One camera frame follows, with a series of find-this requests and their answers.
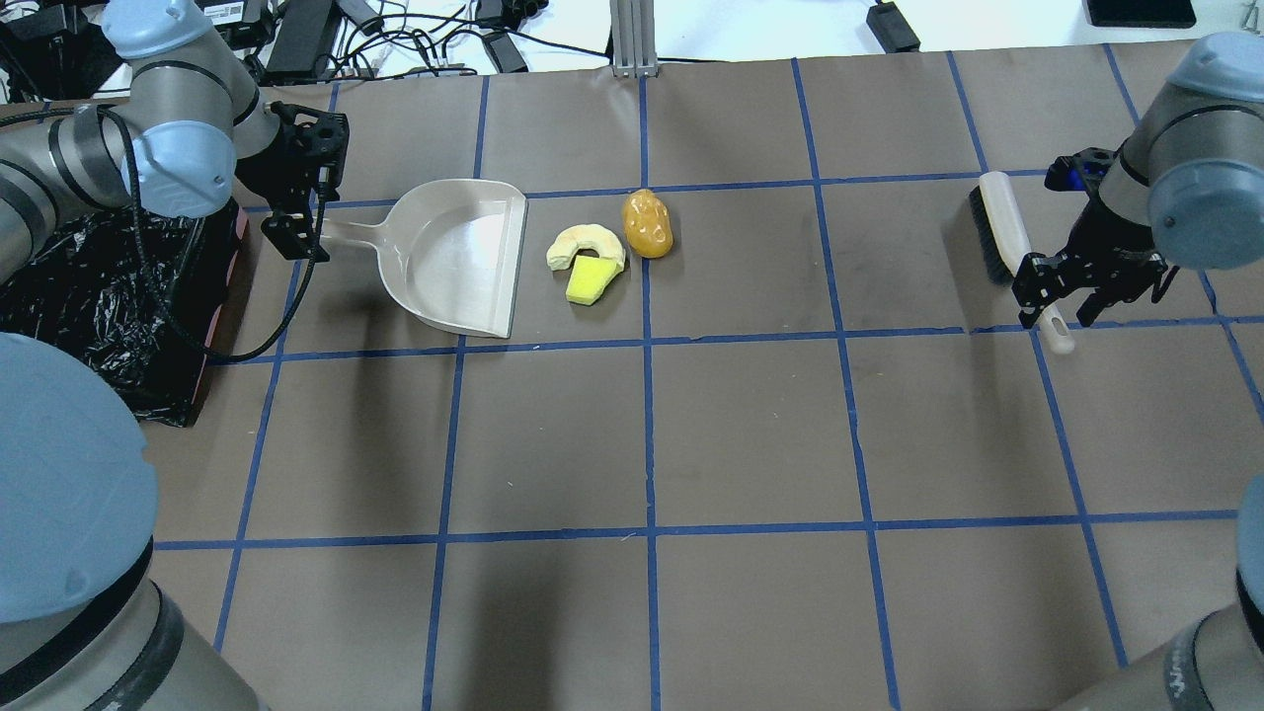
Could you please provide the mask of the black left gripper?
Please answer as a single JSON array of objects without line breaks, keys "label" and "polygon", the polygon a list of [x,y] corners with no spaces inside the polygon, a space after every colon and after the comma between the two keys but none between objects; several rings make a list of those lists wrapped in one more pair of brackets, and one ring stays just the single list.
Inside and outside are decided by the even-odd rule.
[{"label": "black left gripper", "polygon": [[238,161],[236,177],[268,202],[270,215],[262,230],[284,261],[325,263],[330,256],[310,199],[322,205],[339,197],[351,121],[343,113],[284,101],[267,104],[265,114],[278,121],[276,135],[265,149]]}]

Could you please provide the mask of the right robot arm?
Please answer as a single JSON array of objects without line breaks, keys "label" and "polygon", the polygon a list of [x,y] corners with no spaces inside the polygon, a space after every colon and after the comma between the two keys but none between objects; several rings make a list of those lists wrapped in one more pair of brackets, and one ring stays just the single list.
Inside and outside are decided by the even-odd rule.
[{"label": "right robot arm", "polygon": [[[1196,40],[1133,135],[1100,158],[1057,159],[1047,189],[1088,202],[1055,256],[1029,250],[1012,292],[1025,328],[1088,288],[1077,320],[1138,300],[1172,269],[1240,269],[1261,258],[1261,39]],[[1063,702],[1066,710],[1261,707],[1261,478],[1237,505],[1235,598]]]}]

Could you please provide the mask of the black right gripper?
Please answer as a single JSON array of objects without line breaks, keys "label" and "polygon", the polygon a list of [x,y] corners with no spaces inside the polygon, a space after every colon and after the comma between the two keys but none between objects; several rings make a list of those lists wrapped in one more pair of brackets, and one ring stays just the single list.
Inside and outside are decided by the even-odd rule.
[{"label": "black right gripper", "polygon": [[1115,214],[1101,196],[1116,162],[1115,151],[1087,148],[1058,157],[1047,170],[1048,190],[1082,191],[1087,202],[1055,256],[1030,247],[1019,253],[1011,291],[1024,328],[1031,329],[1042,314],[1078,288],[1091,288],[1077,310],[1079,325],[1091,326],[1116,304],[1133,304],[1144,295],[1152,304],[1162,301],[1176,280],[1178,269],[1157,253],[1152,230]]}]

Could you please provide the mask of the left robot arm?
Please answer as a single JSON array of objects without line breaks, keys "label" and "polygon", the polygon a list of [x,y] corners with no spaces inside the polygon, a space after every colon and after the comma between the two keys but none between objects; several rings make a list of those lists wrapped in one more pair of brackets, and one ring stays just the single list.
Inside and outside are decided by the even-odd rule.
[{"label": "left robot arm", "polygon": [[[67,221],[126,207],[198,219],[235,183],[307,269],[348,118],[265,94],[193,1],[110,1],[101,29],[129,100],[3,121],[3,280]],[[121,397],[58,347],[3,334],[3,707],[265,710],[150,576],[159,504]]]}]

